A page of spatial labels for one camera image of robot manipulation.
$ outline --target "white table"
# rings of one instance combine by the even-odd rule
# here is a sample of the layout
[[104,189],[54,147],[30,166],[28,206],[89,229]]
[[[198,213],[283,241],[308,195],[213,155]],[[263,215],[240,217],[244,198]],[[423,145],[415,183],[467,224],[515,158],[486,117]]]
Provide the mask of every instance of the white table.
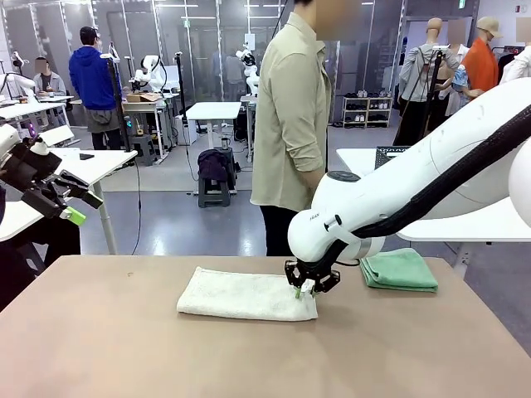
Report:
[[55,95],[53,97],[39,97],[41,102],[66,102],[74,98],[73,95]]
[[252,139],[252,115],[256,114],[256,104],[258,103],[258,97],[254,95],[245,95],[240,98],[242,104],[246,107],[246,119],[247,119],[247,162],[252,163],[253,155],[255,152],[255,143]]
[[[136,151],[80,151],[78,148],[52,148],[51,151],[63,159],[57,168],[56,174],[67,170],[84,180],[94,188],[94,194],[104,200],[100,206],[101,224],[105,233],[107,247],[112,255],[118,254],[116,238],[110,222],[110,216],[105,206],[105,199],[101,189],[100,180],[107,174],[128,162],[137,155]],[[80,153],[94,155],[88,160],[80,160]],[[0,224],[0,241],[13,238],[28,226],[42,218],[42,214],[33,210],[22,201],[9,201],[6,203],[6,214]]]
[[[360,177],[374,171],[376,149],[338,149],[337,153]],[[531,228],[522,221],[510,198],[463,216],[416,221],[397,235],[411,242],[461,243],[454,268],[463,277],[478,244],[531,242]]]
[[236,119],[240,113],[241,102],[198,102],[187,110],[189,120],[205,120],[208,130],[208,147],[214,148],[214,132],[212,121],[219,120],[218,133],[222,133],[222,120]]

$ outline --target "black cable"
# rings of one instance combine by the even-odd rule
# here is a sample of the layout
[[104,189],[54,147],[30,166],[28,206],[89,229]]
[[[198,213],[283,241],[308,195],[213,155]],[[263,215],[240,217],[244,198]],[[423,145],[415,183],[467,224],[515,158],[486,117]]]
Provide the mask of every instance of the black cable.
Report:
[[[172,129],[174,129],[177,132],[177,136],[178,136],[179,135],[178,130],[176,128],[174,128],[173,126],[172,126]],[[192,163],[190,162],[190,153],[188,152],[189,145],[186,142],[186,136],[184,135],[184,132],[183,132],[183,141],[184,141],[184,148],[186,149],[186,159],[188,160],[188,167],[190,168],[190,175],[192,176],[192,180],[193,181],[198,182],[199,179],[195,178],[194,175],[193,175]]]
[[139,164],[137,163],[136,159],[134,160],[134,165],[136,166],[136,177],[139,182],[139,190],[138,190],[138,193],[139,193],[139,231],[136,235],[136,243],[134,244],[133,253],[131,253],[131,255],[134,255],[137,248],[139,247],[140,231],[142,230],[142,195],[140,193],[140,170],[139,170]]
[[282,11],[280,12],[279,20],[276,22],[275,30],[273,31],[273,36],[271,37],[275,37],[276,30],[279,28],[280,21],[282,20],[282,16],[284,15],[284,10],[286,9],[287,3],[288,3],[288,0],[285,0],[284,6],[282,7]]

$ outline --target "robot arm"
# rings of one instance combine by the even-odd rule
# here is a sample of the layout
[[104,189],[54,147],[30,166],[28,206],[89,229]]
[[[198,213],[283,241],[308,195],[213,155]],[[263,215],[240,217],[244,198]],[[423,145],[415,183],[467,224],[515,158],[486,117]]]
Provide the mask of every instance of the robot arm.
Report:
[[236,52],[236,57],[246,66],[244,73],[247,76],[247,85],[251,89],[251,95],[256,97],[258,95],[258,84],[260,83],[260,78],[256,74],[258,68],[256,67],[255,57],[247,48],[247,43],[244,45],[243,51]]
[[[337,260],[375,255],[385,236],[414,221],[462,215],[507,197],[509,174],[529,174],[529,158],[517,158],[519,151],[531,150],[531,141],[526,143],[531,100],[519,95],[522,89],[531,90],[531,78],[488,91],[365,177],[324,177],[311,210],[290,224],[290,247],[297,258],[286,263],[290,283],[300,288],[312,279],[315,292],[327,292],[340,279],[332,270]],[[515,206],[529,202],[512,199]],[[529,209],[517,211],[530,214]]]
[[0,179],[22,192],[22,201],[44,217],[58,216],[80,225],[85,217],[68,207],[66,198],[80,198],[96,209],[103,202],[73,174],[54,174],[60,164],[61,158],[49,152],[41,138],[21,141],[15,128],[0,127]]
[[141,83],[149,83],[154,93],[161,92],[167,77],[163,77],[161,74],[164,66],[160,56],[146,56],[140,62],[140,68],[134,73],[133,90],[143,87]]

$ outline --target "folded towel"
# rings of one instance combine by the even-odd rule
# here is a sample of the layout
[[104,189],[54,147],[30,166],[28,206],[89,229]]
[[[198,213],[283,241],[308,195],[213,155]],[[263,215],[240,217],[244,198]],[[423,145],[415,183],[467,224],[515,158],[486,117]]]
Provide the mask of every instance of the folded towel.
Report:
[[180,313],[266,321],[317,318],[311,294],[295,297],[285,276],[233,274],[197,267],[177,303]]
[[360,268],[370,288],[435,293],[439,287],[426,261],[414,249],[379,253],[362,259]]

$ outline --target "green cloth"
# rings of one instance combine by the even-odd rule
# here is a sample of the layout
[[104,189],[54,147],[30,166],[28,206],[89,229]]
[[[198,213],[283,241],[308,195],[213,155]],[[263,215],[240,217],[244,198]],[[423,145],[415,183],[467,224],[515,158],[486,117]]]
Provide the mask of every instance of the green cloth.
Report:
[[414,249],[379,253],[362,259],[360,268],[369,288],[435,293],[439,287],[426,261]]

